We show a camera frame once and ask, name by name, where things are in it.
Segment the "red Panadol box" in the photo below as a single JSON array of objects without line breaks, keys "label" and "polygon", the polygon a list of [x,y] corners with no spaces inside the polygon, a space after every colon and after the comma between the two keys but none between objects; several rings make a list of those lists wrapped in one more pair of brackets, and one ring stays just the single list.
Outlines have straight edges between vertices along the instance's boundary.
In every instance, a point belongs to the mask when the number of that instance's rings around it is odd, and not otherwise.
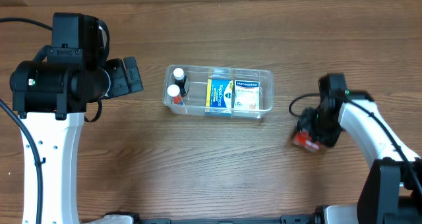
[{"label": "red Panadol box", "polygon": [[300,146],[309,150],[310,152],[317,152],[320,150],[320,144],[313,142],[311,136],[306,130],[297,130],[293,133],[293,143],[296,146]]}]

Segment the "orange bottle white cap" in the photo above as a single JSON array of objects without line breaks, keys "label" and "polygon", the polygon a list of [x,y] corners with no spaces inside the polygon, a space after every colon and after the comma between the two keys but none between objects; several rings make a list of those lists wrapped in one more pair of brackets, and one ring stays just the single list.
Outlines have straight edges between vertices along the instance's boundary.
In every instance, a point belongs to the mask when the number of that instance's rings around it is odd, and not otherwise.
[{"label": "orange bottle white cap", "polygon": [[180,88],[178,85],[171,84],[167,87],[167,95],[172,99],[176,105],[184,105],[184,101],[181,96]]}]

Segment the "black bottle white cap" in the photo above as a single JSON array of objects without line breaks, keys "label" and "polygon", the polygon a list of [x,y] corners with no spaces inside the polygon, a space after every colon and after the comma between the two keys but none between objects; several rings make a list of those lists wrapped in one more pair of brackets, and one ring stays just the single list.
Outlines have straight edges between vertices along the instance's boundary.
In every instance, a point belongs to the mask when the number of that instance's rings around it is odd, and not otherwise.
[{"label": "black bottle white cap", "polygon": [[176,68],[173,71],[173,76],[175,79],[175,84],[178,85],[180,89],[180,94],[182,97],[186,96],[189,92],[190,82],[185,74],[185,71],[182,68]]}]

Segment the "white Hansaplast plaster box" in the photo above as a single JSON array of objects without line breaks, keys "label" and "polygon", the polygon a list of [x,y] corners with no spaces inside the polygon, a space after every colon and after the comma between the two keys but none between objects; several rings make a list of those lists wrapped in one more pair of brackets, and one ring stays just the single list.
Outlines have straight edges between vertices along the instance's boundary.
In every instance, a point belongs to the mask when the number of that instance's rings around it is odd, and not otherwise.
[{"label": "white Hansaplast plaster box", "polygon": [[234,85],[234,108],[257,110],[260,107],[260,83],[248,80],[236,80]]}]

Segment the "blue yellow VapoDrops box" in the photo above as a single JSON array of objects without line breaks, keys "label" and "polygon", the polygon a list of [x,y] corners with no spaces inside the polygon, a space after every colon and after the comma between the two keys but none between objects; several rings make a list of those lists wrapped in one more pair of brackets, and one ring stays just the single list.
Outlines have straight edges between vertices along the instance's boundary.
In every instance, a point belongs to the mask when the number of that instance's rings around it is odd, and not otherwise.
[{"label": "blue yellow VapoDrops box", "polygon": [[205,113],[208,115],[230,116],[232,111],[233,81],[222,79],[207,80]]}]

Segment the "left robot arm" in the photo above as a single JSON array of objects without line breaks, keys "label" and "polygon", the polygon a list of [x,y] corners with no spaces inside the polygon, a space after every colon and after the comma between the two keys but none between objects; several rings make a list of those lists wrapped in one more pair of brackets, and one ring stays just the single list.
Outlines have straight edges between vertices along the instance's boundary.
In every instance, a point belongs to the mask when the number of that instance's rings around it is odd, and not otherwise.
[{"label": "left robot arm", "polygon": [[89,103],[101,105],[143,89],[134,57],[110,59],[102,20],[55,13],[51,43],[21,62],[9,84],[5,112],[18,125],[24,149],[24,223],[78,223],[78,145]]}]

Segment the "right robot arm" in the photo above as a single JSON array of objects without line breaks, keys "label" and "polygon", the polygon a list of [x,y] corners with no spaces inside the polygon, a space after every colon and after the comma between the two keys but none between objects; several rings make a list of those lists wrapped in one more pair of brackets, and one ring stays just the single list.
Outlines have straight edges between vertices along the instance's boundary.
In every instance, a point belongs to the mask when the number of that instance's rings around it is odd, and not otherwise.
[{"label": "right robot arm", "polygon": [[356,204],[320,206],[300,222],[420,223],[421,156],[388,126],[368,92],[348,89],[344,74],[327,74],[318,87],[320,103],[298,115],[293,143],[316,152],[347,132],[370,171]]}]

